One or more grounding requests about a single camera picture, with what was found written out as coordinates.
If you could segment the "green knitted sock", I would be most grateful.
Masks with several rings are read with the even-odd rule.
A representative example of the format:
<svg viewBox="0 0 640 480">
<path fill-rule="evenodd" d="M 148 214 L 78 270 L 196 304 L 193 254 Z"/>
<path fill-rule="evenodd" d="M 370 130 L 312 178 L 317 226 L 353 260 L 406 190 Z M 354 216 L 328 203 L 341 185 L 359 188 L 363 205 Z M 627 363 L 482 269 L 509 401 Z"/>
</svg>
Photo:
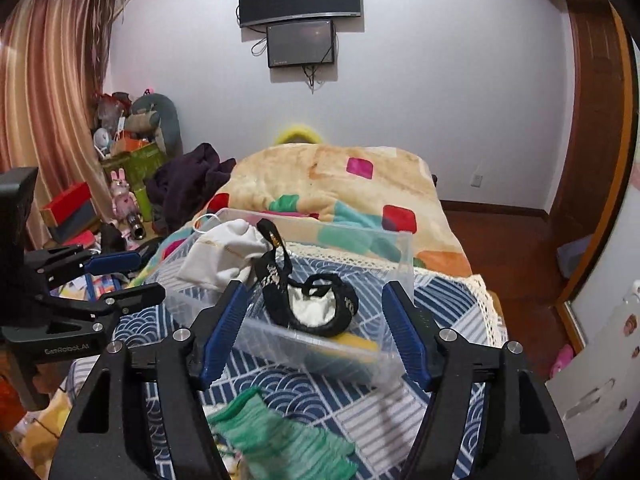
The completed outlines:
<svg viewBox="0 0 640 480">
<path fill-rule="evenodd" d="M 206 420 L 239 451 L 254 479 L 351 479 L 355 445 L 334 432 L 286 418 L 249 388 Z"/>
</svg>

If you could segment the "white drawstring pouch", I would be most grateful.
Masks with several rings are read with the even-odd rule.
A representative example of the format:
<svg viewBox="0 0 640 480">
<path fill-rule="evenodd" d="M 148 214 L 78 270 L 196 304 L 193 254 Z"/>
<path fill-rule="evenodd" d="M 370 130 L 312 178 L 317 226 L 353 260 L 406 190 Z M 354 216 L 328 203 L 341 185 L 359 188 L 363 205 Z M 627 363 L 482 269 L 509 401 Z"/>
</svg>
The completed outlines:
<svg viewBox="0 0 640 480">
<path fill-rule="evenodd" d="M 230 282 L 246 283 L 253 262 L 271 245 L 244 219 L 213 226 L 189 250 L 177 278 L 190 285 L 223 292 Z"/>
</svg>

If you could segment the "yellow green sponge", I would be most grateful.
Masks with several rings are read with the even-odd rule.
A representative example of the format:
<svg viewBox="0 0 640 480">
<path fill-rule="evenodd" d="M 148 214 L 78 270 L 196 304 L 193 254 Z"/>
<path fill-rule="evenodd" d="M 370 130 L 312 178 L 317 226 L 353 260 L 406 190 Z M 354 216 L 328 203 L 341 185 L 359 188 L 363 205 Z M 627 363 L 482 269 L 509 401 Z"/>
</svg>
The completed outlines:
<svg viewBox="0 0 640 480">
<path fill-rule="evenodd" d="M 375 367 L 379 353 L 375 341 L 346 333 L 334 338 L 318 338 L 310 345 L 303 363 L 314 374 L 352 376 Z"/>
</svg>

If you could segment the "clear plastic storage box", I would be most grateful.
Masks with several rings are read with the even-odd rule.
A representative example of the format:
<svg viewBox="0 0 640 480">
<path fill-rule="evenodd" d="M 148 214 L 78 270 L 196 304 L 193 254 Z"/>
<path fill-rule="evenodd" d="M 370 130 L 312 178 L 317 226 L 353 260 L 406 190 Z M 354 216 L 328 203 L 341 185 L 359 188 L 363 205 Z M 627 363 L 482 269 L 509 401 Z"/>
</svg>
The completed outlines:
<svg viewBox="0 0 640 480">
<path fill-rule="evenodd" d="M 191 326 L 233 280 L 250 291 L 235 348 L 255 358 L 383 387 L 402 373 L 383 289 L 413 289 L 407 233 L 224 209 L 154 274 L 166 308 Z"/>
</svg>

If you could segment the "black studded pouch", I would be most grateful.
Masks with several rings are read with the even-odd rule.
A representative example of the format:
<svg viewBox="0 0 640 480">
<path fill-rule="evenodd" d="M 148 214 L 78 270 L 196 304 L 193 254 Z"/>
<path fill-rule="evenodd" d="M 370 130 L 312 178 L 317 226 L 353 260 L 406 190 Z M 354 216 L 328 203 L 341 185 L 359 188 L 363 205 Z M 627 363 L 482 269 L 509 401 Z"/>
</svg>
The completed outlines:
<svg viewBox="0 0 640 480">
<path fill-rule="evenodd" d="M 256 229 L 271 245 L 270 251 L 253 264 L 271 322 L 317 337 L 345 333 L 359 310 L 352 285 L 328 272 L 295 281 L 290 254 L 276 225 L 262 219 Z"/>
</svg>

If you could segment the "red box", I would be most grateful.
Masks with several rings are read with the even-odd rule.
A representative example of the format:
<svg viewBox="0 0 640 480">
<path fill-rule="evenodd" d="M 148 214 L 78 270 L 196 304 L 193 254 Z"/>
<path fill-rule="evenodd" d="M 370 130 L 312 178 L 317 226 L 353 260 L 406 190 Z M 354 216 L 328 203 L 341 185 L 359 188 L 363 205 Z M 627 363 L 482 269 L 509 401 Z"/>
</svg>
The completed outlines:
<svg viewBox="0 0 640 480">
<path fill-rule="evenodd" d="M 40 209 L 40 216 L 45 226 L 57 228 L 89 200 L 91 191 L 88 183 L 75 183 L 44 205 Z"/>
</svg>

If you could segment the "pink bunny plush toy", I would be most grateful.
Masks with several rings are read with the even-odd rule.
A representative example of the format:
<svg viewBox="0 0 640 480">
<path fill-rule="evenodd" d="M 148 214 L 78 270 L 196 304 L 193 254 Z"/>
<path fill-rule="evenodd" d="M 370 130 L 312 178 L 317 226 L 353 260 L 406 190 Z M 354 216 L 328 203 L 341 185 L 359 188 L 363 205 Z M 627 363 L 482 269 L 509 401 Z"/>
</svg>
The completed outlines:
<svg viewBox="0 0 640 480">
<path fill-rule="evenodd" d="M 118 221 L 126 221 L 130 214 L 138 214 L 139 207 L 136 196 L 130 190 L 125 170 L 111 171 L 112 211 Z"/>
</svg>

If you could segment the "yellow plush cushion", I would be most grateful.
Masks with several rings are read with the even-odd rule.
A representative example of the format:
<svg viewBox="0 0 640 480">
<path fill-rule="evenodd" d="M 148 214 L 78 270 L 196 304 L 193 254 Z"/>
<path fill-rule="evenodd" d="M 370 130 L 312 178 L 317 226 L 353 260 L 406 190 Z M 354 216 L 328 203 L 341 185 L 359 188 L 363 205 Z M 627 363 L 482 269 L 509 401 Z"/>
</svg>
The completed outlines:
<svg viewBox="0 0 640 480">
<path fill-rule="evenodd" d="M 49 477 L 71 407 L 67 393 L 58 389 L 45 410 L 28 412 L 15 428 L 18 452 L 40 479 Z"/>
</svg>

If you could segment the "green cardboard box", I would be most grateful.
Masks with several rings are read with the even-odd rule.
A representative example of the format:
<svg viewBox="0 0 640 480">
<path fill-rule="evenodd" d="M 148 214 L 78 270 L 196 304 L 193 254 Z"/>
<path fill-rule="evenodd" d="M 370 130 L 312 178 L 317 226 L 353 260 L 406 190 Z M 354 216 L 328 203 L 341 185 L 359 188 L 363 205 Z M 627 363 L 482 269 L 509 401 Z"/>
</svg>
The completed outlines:
<svg viewBox="0 0 640 480">
<path fill-rule="evenodd" d="M 111 171 L 124 170 L 131 192 L 145 188 L 145 180 L 167 162 L 167 156 L 155 143 L 146 144 L 133 152 L 122 152 L 100 161 L 107 182 L 111 182 Z"/>
</svg>

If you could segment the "dark purple garment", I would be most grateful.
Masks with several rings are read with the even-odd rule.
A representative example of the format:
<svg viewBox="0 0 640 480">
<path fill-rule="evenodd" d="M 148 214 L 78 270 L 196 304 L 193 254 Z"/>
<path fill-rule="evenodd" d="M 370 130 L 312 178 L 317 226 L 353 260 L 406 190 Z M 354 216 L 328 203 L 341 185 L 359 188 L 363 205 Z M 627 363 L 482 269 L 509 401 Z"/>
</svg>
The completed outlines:
<svg viewBox="0 0 640 480">
<path fill-rule="evenodd" d="M 145 180 L 154 231 L 166 237 L 180 229 L 230 180 L 235 165 L 234 158 L 222 160 L 212 144 L 201 143 L 160 166 Z"/>
</svg>

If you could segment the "blue white patterned tablecloth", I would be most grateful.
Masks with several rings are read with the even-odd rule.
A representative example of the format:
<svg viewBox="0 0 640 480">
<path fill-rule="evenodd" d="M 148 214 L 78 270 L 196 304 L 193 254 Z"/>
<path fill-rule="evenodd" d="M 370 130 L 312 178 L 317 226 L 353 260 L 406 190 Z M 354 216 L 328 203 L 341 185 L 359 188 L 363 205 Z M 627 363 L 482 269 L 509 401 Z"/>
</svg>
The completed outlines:
<svg viewBox="0 0 640 480">
<path fill-rule="evenodd" d="M 417 307 L 430 310 L 438 326 L 452 327 L 473 344 L 498 347 L 506 342 L 506 328 L 480 274 L 456 278 L 415 266 L 413 298 Z M 129 347 L 152 344 L 178 326 L 165 300 L 158 306 L 124 316 L 113 338 L 126 341 Z M 255 358 L 234 346 L 221 378 L 201 392 L 200 398 L 205 413 L 209 414 L 229 404 L 244 390 L 257 387 L 268 408 L 296 422 L 330 430 L 356 445 L 355 454 L 349 457 L 358 465 L 353 479 L 397 479 L 431 396 L 403 374 L 404 367 L 394 382 L 371 387 Z M 453 479 L 470 473 L 484 389 L 480 384 L 472 386 Z M 157 386 L 146 386 L 146 400 L 158 474 L 175 479 Z"/>
</svg>

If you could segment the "grey green plush toy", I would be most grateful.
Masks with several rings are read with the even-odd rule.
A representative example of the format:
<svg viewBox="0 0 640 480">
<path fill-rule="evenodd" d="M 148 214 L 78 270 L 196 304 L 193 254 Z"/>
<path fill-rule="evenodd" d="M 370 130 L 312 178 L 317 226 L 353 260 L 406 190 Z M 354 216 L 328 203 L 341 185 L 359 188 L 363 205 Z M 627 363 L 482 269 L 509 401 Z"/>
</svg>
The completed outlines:
<svg viewBox="0 0 640 480">
<path fill-rule="evenodd" d="M 163 94 L 148 93 L 136 99 L 125 119 L 125 130 L 155 142 L 168 158 L 183 153 L 177 109 Z"/>
</svg>

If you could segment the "striped brown curtain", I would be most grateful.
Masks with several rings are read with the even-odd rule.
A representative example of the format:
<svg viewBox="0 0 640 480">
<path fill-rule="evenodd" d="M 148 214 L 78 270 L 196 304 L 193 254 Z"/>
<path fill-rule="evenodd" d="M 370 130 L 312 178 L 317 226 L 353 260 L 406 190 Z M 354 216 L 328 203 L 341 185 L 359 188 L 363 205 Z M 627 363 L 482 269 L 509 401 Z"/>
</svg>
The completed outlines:
<svg viewBox="0 0 640 480">
<path fill-rule="evenodd" d="M 93 145 L 117 0 L 20 0 L 1 26 L 1 168 L 38 168 L 27 244 L 49 238 L 40 210 L 78 182 L 111 213 Z"/>
</svg>

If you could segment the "brown wooden door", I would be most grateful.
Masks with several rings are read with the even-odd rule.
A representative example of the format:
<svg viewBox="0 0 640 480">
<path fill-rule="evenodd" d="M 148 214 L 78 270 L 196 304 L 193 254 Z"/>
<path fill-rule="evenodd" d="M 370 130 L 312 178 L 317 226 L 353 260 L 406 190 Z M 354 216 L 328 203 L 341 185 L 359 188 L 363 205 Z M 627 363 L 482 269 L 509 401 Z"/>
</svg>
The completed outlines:
<svg viewBox="0 0 640 480">
<path fill-rule="evenodd" d="M 608 241 L 627 182 L 636 62 L 622 19 L 608 0 L 567 0 L 575 87 L 570 140 L 551 211 L 559 243 L 589 238 L 560 304 L 573 300 Z"/>
</svg>

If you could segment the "yellow plush behind blanket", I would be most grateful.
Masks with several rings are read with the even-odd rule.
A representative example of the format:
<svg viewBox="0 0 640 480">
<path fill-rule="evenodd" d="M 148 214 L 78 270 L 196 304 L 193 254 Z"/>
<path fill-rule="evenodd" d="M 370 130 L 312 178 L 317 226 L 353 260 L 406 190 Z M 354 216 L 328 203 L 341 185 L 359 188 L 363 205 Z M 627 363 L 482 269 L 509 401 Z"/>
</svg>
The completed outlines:
<svg viewBox="0 0 640 480">
<path fill-rule="evenodd" d="M 322 144 L 322 136 L 304 124 L 294 124 L 284 128 L 274 139 L 274 145 L 284 144 Z"/>
</svg>

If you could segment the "colourful patchwork fleece blanket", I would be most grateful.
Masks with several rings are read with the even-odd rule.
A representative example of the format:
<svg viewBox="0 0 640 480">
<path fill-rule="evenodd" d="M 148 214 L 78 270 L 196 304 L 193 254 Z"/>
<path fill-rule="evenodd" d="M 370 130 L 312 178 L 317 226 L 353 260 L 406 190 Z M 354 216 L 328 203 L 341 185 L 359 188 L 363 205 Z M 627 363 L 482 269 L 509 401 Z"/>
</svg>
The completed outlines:
<svg viewBox="0 0 640 480">
<path fill-rule="evenodd" d="M 192 232 L 199 214 L 224 208 L 315 218 L 324 224 L 408 232 L 419 268 L 468 278 L 472 268 L 451 231 L 426 162 L 400 148 L 283 144 L 243 158 L 229 181 L 204 195 L 152 257 L 151 274 Z"/>
</svg>

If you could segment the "small black wall monitor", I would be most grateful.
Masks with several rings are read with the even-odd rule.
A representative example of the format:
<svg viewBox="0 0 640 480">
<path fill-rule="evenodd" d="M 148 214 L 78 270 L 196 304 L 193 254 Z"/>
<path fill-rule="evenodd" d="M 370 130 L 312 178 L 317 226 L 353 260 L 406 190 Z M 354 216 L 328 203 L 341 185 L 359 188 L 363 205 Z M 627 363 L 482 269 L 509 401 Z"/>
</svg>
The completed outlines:
<svg viewBox="0 0 640 480">
<path fill-rule="evenodd" d="M 269 25 L 266 32 L 269 68 L 335 62 L 335 32 L 331 20 Z"/>
</svg>

